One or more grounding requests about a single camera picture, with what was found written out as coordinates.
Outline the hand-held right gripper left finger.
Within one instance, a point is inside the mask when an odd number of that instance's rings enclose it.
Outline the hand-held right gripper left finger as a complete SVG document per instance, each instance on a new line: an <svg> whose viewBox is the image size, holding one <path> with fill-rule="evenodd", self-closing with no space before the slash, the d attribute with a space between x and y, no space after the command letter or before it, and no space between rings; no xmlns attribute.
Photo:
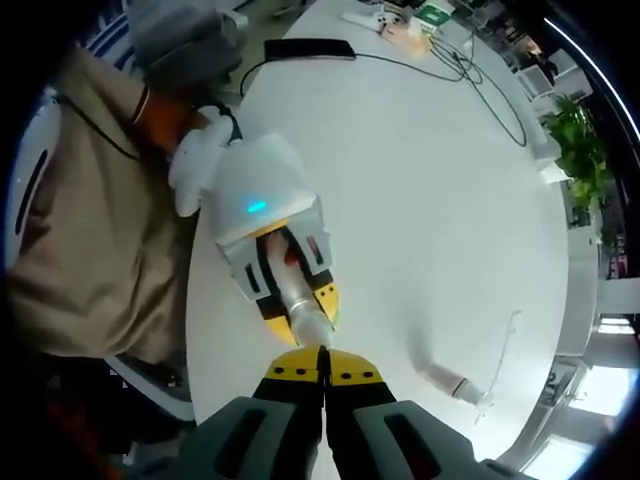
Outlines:
<svg viewBox="0 0 640 480"><path fill-rule="evenodd" d="M254 393L240 396L187 437L179 479L308 479L322 438L324 348L274 360Z"/></svg>

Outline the person's right hand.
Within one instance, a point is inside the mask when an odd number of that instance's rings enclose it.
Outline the person's right hand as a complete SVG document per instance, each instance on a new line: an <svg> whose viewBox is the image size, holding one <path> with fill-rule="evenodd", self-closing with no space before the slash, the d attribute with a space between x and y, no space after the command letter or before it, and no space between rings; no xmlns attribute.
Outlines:
<svg viewBox="0 0 640 480"><path fill-rule="evenodd" d="M327 437L323 436L317 449L316 460L311 472L312 480L340 480Z"/></svg>

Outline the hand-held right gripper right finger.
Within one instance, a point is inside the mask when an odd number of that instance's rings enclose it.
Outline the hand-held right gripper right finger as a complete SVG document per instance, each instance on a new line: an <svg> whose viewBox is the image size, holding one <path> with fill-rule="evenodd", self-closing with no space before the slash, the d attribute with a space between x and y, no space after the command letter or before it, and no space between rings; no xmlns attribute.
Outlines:
<svg viewBox="0 0 640 480"><path fill-rule="evenodd" d="M398 400L361 356L326 352L326 436L342 479L503 479L471 442L413 401Z"/></svg>

